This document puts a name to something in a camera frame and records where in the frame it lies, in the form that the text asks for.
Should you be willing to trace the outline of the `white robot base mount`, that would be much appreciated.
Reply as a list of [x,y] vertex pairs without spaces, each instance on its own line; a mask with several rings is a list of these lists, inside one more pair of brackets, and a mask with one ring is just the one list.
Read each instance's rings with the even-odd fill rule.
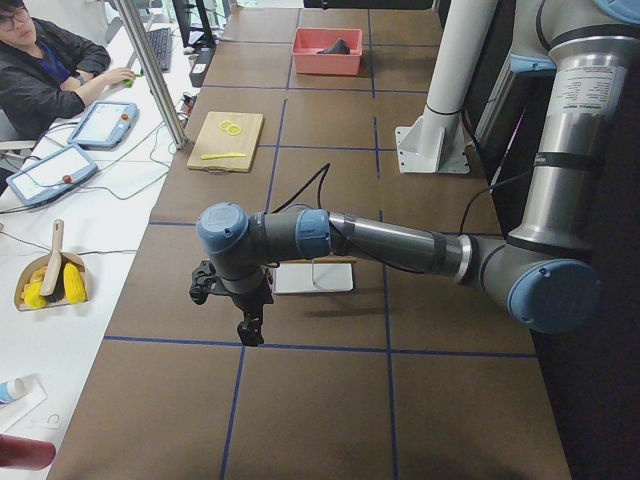
[[470,172],[461,115],[496,7],[495,0],[450,3],[423,113],[395,129],[401,173]]

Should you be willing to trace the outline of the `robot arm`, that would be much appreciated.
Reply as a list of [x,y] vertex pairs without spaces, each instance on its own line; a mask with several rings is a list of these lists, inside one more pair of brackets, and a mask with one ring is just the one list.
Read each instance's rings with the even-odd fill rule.
[[192,273],[192,301],[230,298],[243,315],[240,341],[258,346],[263,308],[272,302],[272,268],[350,255],[474,285],[543,334],[588,323],[603,285],[586,232],[612,119],[638,56],[635,1],[518,2],[510,69],[550,73],[553,86],[539,147],[524,173],[528,186],[518,176],[491,186],[503,239],[448,236],[291,203],[252,215],[218,203],[196,225],[207,257]]

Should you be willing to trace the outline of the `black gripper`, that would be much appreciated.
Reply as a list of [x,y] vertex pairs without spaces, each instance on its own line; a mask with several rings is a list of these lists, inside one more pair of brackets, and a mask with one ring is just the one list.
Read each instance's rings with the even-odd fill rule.
[[191,273],[189,296],[196,305],[204,304],[210,295],[230,297],[244,315],[237,326],[241,343],[259,346],[264,343],[264,306],[274,303],[272,282],[270,271],[263,266],[243,279],[231,280],[218,274],[210,260],[203,260]]

